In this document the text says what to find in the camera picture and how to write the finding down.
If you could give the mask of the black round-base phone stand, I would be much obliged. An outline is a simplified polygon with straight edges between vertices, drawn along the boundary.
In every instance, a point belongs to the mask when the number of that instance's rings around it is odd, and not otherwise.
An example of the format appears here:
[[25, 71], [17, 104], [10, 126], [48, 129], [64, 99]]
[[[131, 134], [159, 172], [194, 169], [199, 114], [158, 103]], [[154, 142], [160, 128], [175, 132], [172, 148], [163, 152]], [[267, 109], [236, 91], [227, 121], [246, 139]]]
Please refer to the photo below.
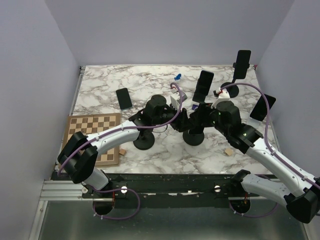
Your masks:
[[150, 149], [155, 143], [155, 137], [152, 132], [141, 131], [136, 140], [133, 141], [133, 145], [142, 151]]

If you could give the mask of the teal smartphone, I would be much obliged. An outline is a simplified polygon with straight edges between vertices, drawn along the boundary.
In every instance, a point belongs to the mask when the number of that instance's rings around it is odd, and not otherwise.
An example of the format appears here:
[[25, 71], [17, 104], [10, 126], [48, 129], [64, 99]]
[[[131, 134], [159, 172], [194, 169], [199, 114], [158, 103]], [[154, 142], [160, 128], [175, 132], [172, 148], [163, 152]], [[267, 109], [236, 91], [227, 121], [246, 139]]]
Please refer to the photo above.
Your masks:
[[121, 88], [115, 91], [119, 107], [122, 111], [128, 110], [133, 107], [130, 94], [127, 88]]

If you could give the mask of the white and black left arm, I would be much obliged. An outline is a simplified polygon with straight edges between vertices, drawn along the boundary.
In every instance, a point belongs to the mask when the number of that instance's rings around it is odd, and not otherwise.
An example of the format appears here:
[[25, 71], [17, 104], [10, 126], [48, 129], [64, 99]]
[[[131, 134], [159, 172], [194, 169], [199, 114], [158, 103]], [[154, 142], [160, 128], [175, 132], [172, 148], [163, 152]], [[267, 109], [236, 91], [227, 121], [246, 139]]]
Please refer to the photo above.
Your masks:
[[127, 142], [141, 140], [156, 127], [176, 123], [179, 115], [184, 115], [182, 103], [186, 95], [174, 93], [171, 103], [162, 95], [153, 95], [145, 107], [131, 116], [124, 123], [102, 132], [84, 135], [74, 133], [57, 160], [60, 164], [58, 174], [65, 171], [74, 184], [85, 183], [101, 198], [107, 197], [111, 191], [111, 183], [107, 175], [96, 168], [97, 158], [108, 150]]

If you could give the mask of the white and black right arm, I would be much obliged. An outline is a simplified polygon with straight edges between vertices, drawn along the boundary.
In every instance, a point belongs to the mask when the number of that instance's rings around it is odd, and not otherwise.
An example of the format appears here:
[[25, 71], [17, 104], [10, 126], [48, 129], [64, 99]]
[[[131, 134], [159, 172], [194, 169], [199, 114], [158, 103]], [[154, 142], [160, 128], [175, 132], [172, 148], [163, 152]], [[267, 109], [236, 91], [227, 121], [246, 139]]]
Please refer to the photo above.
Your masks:
[[202, 103], [190, 118], [196, 127], [214, 127], [232, 147], [261, 163], [280, 180], [271, 182], [246, 172], [230, 183], [234, 195], [248, 192], [265, 197], [286, 207], [305, 224], [316, 216], [320, 210], [320, 179], [295, 165], [269, 145], [257, 129], [243, 123], [240, 110], [231, 101], [221, 101], [215, 107]]

